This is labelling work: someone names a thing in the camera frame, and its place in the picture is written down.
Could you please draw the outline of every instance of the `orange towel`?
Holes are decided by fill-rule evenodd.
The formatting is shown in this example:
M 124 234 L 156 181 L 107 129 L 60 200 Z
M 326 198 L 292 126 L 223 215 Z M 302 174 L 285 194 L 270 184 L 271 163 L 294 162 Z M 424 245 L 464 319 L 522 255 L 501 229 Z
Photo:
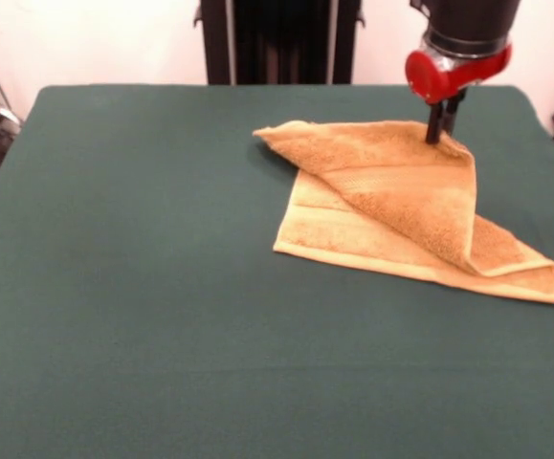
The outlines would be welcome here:
M 475 160 L 414 121 L 290 121 L 254 132 L 299 167 L 275 251 L 554 303 L 554 261 L 476 215 Z

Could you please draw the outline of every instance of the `table surface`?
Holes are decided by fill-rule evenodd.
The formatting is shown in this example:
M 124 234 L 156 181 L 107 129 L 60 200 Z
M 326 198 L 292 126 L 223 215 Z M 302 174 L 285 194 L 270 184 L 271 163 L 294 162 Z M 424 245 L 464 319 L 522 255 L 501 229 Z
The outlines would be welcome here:
M 554 458 L 554 307 L 272 252 L 252 131 L 424 120 L 404 87 L 41 92 L 0 171 L 0 458 Z M 554 258 L 554 145 L 513 88 L 455 136 L 478 212 Z

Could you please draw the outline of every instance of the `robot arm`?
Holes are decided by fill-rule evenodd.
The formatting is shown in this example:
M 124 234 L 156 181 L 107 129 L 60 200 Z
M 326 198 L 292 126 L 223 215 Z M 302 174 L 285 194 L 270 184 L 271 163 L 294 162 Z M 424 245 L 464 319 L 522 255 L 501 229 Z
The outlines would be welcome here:
M 410 0 L 428 18 L 422 44 L 406 63 L 411 90 L 432 108 L 427 143 L 451 133 L 459 103 L 471 84 L 508 65 L 520 0 Z

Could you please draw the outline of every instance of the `white wall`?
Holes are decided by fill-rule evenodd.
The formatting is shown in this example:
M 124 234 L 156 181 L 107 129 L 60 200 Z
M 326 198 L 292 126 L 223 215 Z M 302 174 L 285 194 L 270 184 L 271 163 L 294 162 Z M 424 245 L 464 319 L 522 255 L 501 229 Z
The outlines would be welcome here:
M 405 82 L 404 61 L 419 44 L 425 18 L 408 0 L 364 0 L 364 12 L 367 28 L 358 29 L 354 82 Z M 519 86 L 548 127 L 554 112 L 554 0 L 521 0 L 511 36 L 509 67 L 486 83 Z
M 48 84 L 206 84 L 198 0 L 0 0 L 0 80 L 26 116 Z
M 0 79 L 25 116 L 47 84 L 206 83 L 199 0 L 0 0 Z M 404 82 L 404 61 L 425 19 L 409 0 L 364 0 L 354 82 Z M 521 0 L 510 67 L 548 126 L 554 111 L 554 0 Z

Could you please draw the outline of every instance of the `green tablecloth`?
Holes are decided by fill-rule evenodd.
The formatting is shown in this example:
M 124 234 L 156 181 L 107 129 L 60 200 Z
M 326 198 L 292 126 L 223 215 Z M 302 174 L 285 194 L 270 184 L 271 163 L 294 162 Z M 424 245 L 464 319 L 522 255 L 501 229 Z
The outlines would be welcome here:
M 554 458 L 554 307 L 272 252 L 251 133 L 425 120 L 404 87 L 43 91 L 0 172 L 0 458 Z M 512 88 L 456 137 L 554 258 L 554 146 Z

